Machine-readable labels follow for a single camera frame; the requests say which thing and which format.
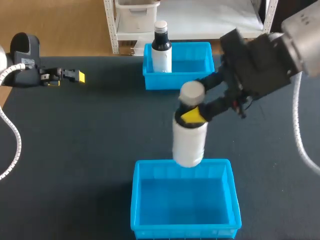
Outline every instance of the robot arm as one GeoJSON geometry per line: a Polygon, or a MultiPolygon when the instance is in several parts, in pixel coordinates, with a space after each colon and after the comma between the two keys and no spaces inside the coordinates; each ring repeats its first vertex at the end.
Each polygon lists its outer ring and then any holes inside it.
{"type": "Polygon", "coordinates": [[[25,64],[27,70],[9,74],[2,85],[29,88],[36,86],[59,86],[60,81],[85,82],[85,75],[79,70],[61,67],[45,68],[41,65],[40,43],[36,36],[20,32],[10,44],[10,53],[0,46],[0,74],[12,65],[25,64]]]}
{"type": "Polygon", "coordinates": [[[196,166],[204,154],[207,124],[233,109],[245,118],[245,104],[291,83],[299,72],[320,74],[320,1],[282,23],[284,34],[263,34],[245,43],[235,29],[221,37],[224,55],[211,75],[185,83],[173,120],[173,158],[184,167],[196,166]],[[204,103],[210,89],[226,83],[224,96],[204,103]]]}

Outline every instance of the white bottle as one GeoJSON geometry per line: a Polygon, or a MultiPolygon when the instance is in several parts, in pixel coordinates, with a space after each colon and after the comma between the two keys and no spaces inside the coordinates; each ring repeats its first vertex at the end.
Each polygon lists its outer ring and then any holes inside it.
{"type": "Polygon", "coordinates": [[[181,116],[205,99],[205,88],[198,81],[186,82],[180,90],[180,106],[173,117],[173,159],[182,167],[192,168],[204,157],[208,123],[184,123],[181,116]]]}
{"type": "Polygon", "coordinates": [[[156,21],[154,23],[151,54],[155,73],[172,72],[172,44],[168,39],[168,24],[166,21],[156,21]]]}

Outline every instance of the blue basket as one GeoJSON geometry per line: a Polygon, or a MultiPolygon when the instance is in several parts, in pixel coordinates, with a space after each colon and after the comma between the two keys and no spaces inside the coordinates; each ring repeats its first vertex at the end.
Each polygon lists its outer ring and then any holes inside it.
{"type": "Polygon", "coordinates": [[[186,82],[215,71],[209,42],[173,42],[172,72],[154,72],[151,44],[144,47],[142,72],[147,90],[180,89],[186,82]]]}
{"type": "Polygon", "coordinates": [[[140,160],[134,168],[131,229],[137,239],[234,238],[241,217],[227,159],[193,168],[140,160]]]}

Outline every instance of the black and white bottle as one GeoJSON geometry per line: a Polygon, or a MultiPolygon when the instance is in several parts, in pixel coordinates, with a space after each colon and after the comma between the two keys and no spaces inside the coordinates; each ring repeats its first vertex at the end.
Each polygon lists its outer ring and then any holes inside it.
{"type": "Polygon", "coordinates": [[[154,23],[152,64],[155,73],[172,72],[172,44],[168,39],[168,25],[166,21],[156,21],[154,23]]]}

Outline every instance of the white storage box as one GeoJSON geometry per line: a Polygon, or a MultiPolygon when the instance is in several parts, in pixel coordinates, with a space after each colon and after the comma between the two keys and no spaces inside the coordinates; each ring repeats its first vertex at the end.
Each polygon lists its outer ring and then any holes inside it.
{"type": "Polygon", "coordinates": [[[154,0],[115,0],[121,29],[126,33],[153,32],[159,5],[154,0]]]}

